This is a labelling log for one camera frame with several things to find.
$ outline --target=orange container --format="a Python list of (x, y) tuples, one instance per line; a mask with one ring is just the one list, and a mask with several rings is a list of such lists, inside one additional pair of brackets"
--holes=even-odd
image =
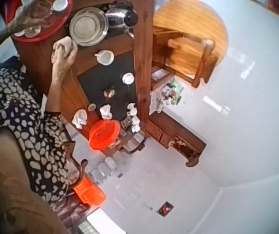
[(89, 143), (93, 150), (103, 150), (117, 140), (121, 126), (116, 120), (100, 120), (90, 130)]
[(103, 191), (86, 176), (84, 176), (82, 182), (74, 190), (84, 204), (100, 206), (106, 200), (106, 195)]

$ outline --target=black and white dress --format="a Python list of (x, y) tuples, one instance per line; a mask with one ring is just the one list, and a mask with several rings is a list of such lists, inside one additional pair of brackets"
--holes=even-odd
[(42, 117), (37, 95), (24, 73), (0, 69), (0, 131), (8, 129), (17, 139), (31, 189), (54, 203), (68, 189), (60, 113)]

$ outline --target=white wall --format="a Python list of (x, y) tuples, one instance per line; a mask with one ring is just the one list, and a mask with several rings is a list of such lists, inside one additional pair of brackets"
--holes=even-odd
[(222, 189), (191, 234), (279, 234), (279, 175)]

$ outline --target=red tray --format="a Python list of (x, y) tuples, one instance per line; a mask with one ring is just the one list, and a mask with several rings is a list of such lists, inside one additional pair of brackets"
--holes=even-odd
[[(21, 0), (7, 1), (6, 5), (5, 5), (5, 23), (6, 24), (8, 24), (15, 17), (16, 10), (21, 5), (22, 5)], [(16, 37), (13, 35), (12, 37), (15, 38), (17, 41), (21, 41), (21, 42), (38, 42), (38, 41), (44, 40), (44, 39), (52, 36), (67, 21), (69, 15), (71, 13), (71, 10), (72, 10), (72, 5), (73, 5), (72, 0), (68, 0), (68, 7), (65, 11), (63, 11), (61, 13), (54, 12), (54, 14), (56, 16), (55, 23), (49, 28), (42, 28), (41, 32), (38, 36), (36, 36), (34, 38), (27, 38), (25, 36)]]

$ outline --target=wooden cabinet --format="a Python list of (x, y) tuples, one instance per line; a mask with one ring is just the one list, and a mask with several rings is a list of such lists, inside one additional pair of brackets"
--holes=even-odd
[(157, 127), (151, 121), (147, 121), (146, 131), (153, 139), (155, 139), (156, 141), (159, 142), (159, 140), (162, 136), (162, 130), (159, 127)]
[(149, 117), (146, 131), (166, 149), (171, 146), (187, 158), (188, 167), (198, 164), (199, 157), (206, 146), (199, 137), (164, 112), (154, 113)]
[(170, 144), (171, 138), (169, 135), (167, 135), (166, 133), (162, 133), (161, 139), (160, 139), (160, 144), (163, 145), (163, 147), (165, 147), (166, 149), (169, 148), (169, 144)]

